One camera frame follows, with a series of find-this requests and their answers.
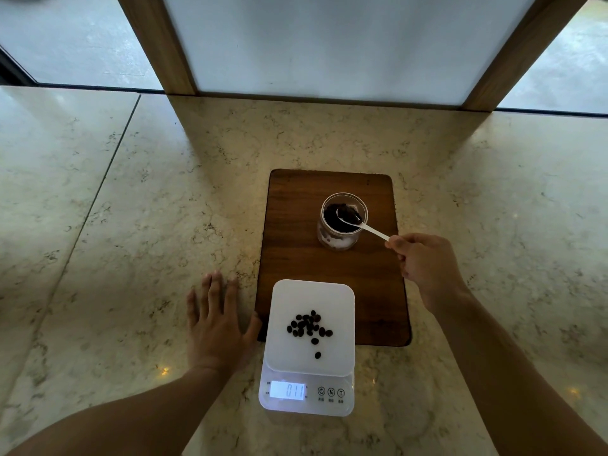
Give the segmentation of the person's right hand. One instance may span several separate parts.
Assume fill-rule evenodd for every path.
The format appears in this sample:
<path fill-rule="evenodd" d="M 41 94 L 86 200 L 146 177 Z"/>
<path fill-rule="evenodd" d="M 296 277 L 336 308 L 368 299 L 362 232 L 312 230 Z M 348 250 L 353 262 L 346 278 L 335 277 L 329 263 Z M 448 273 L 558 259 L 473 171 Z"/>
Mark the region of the person's right hand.
<path fill-rule="evenodd" d="M 394 235 L 384 245 L 397 254 L 402 276 L 416 284 L 432 314 L 458 311 L 474 299 L 446 238 L 409 233 Z"/>

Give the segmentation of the wooden framed frosted panel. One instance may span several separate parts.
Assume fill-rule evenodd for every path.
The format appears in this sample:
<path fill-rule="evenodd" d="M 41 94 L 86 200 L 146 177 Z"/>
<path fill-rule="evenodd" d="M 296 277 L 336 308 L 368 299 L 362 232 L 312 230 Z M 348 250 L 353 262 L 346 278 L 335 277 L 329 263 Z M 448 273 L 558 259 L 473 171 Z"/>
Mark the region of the wooden framed frosted panel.
<path fill-rule="evenodd" d="M 492 112 L 588 0 L 117 0 L 167 95 Z"/>

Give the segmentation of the person's left hand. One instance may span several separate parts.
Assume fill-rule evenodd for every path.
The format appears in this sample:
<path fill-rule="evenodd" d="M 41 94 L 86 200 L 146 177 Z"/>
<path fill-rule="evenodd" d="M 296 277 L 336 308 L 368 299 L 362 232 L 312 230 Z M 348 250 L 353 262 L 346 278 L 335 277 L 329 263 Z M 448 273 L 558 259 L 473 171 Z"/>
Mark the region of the person's left hand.
<path fill-rule="evenodd" d="M 201 293 L 196 293 L 199 322 L 193 328 L 188 327 L 188 365 L 190 368 L 213 370 L 223 378 L 230 378 L 246 365 L 255 345 L 245 346 L 242 340 L 245 332 L 239 325 L 239 283 L 236 278 L 228 281 L 225 291 L 222 286 L 221 312 L 207 312 L 208 274 L 202 277 Z"/>

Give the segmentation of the white digital kitchen scale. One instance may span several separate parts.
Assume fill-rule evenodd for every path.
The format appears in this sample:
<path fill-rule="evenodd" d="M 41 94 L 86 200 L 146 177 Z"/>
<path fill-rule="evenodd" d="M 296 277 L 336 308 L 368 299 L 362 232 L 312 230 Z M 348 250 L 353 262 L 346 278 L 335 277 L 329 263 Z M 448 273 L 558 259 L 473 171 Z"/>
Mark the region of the white digital kitchen scale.
<path fill-rule="evenodd" d="M 315 360 L 285 332 L 297 314 L 317 311 L 334 336 Z M 354 408 L 355 296 L 345 284 L 280 280 L 272 290 L 258 398 L 270 412 L 344 417 Z"/>

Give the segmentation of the pile of coffee beans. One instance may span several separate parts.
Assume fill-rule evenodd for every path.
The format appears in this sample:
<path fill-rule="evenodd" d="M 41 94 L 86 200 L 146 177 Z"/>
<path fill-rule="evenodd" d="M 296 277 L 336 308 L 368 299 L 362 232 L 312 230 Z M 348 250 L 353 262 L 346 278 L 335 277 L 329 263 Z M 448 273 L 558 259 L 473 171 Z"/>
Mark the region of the pile of coffee beans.
<path fill-rule="evenodd" d="M 285 327 L 285 332 L 300 339 L 315 360 L 323 357 L 322 339 L 334 336 L 334 331 L 321 325 L 322 316 L 315 310 L 297 314 Z"/>

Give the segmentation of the white plastic spoon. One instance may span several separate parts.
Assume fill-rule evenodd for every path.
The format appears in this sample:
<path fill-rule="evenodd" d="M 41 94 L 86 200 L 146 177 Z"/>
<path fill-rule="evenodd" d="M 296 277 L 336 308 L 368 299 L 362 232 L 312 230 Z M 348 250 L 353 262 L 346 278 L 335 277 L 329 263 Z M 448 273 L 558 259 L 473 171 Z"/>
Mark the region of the white plastic spoon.
<path fill-rule="evenodd" d="M 390 240 L 390 237 L 388 235 L 385 235 L 385 234 L 377 231 L 376 229 L 368 226 L 365 223 L 365 221 L 362 219 L 359 212 L 351 205 L 347 205 L 347 204 L 339 205 L 336 210 L 336 215 L 337 215 L 337 218 L 341 222 L 343 222 L 351 227 L 355 227 L 355 228 L 358 228 L 361 230 L 366 230 L 366 231 L 376 235 L 377 237 L 382 238 L 386 242 L 388 242 Z"/>

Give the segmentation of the glass jar of coffee beans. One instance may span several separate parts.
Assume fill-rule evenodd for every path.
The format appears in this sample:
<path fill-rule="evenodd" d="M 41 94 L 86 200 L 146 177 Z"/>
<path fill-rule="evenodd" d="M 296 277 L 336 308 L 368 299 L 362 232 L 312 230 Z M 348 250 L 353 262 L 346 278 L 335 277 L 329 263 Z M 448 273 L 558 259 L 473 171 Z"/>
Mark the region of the glass jar of coffee beans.
<path fill-rule="evenodd" d="M 356 195 L 338 192 L 325 199 L 317 221 L 317 239 L 321 245 L 336 252 L 350 250 L 361 234 L 360 228 L 339 219 L 338 209 L 341 206 L 354 210 L 363 222 L 369 218 L 367 206 Z"/>

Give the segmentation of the person's right forearm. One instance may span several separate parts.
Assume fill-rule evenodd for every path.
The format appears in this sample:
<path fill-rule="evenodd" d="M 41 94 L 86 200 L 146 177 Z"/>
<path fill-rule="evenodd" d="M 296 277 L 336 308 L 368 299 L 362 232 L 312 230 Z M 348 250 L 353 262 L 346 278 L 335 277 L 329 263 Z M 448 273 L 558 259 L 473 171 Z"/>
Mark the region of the person's right forearm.
<path fill-rule="evenodd" d="M 443 294 L 429 306 L 500 456 L 608 456 L 608 443 L 470 291 Z"/>

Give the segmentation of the person's left forearm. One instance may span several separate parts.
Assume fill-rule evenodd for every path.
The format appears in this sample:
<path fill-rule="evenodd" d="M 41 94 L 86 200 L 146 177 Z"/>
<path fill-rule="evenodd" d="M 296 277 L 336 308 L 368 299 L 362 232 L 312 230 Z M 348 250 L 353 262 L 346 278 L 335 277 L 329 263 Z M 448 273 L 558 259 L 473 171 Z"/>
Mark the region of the person's left forearm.
<path fill-rule="evenodd" d="M 6 456 L 181 456 L 232 374 L 194 367 L 171 383 L 72 414 Z"/>

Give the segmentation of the dark wooden board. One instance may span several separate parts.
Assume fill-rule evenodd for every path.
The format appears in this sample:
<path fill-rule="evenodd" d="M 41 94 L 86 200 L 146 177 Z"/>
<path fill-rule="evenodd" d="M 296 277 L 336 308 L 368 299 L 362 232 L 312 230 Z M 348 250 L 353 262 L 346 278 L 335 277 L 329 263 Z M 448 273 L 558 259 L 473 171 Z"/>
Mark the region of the dark wooden board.
<path fill-rule="evenodd" d="M 389 175 L 274 169 L 269 177 L 255 300 L 255 311 L 263 322 L 258 340 L 266 340 L 274 284 L 292 279 L 351 287 L 356 344 L 407 346 L 412 327 L 395 253 L 367 231 L 346 251 L 331 250 L 317 238 L 322 205 L 335 193 L 356 195 L 367 206 L 372 227 L 390 236 L 398 233 Z"/>

